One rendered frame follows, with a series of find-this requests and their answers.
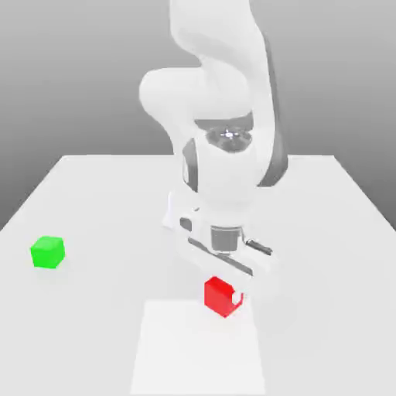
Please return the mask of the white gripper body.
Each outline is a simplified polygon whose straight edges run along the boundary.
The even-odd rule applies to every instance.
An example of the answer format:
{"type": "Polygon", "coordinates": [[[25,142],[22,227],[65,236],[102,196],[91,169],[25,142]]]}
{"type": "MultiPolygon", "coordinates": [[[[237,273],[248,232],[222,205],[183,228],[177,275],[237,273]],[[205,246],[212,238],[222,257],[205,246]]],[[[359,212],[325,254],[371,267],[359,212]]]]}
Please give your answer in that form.
{"type": "Polygon", "coordinates": [[[208,275],[214,275],[236,289],[260,288],[267,275],[278,270],[274,251],[254,239],[239,240],[231,253],[210,251],[201,242],[188,237],[185,257],[208,275]]]}

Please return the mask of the small red cube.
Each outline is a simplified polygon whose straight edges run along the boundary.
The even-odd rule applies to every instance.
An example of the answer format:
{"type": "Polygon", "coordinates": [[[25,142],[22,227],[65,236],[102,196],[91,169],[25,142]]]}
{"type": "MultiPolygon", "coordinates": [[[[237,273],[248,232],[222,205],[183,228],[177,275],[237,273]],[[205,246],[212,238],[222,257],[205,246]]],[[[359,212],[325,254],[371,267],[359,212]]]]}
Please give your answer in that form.
{"type": "Polygon", "coordinates": [[[204,305],[218,315],[227,318],[240,306],[234,306],[231,296],[234,287],[224,280],[213,276],[204,284],[204,305]]]}

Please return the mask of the small green cube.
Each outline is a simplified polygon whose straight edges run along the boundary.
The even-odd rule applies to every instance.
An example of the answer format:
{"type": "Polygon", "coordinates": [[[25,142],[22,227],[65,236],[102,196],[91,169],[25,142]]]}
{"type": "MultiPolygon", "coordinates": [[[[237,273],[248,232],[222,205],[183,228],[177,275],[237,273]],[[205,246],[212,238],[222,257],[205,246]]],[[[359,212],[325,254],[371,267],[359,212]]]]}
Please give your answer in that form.
{"type": "Polygon", "coordinates": [[[32,262],[36,268],[56,268],[65,258],[65,247],[61,237],[42,236],[30,248],[32,262]]]}

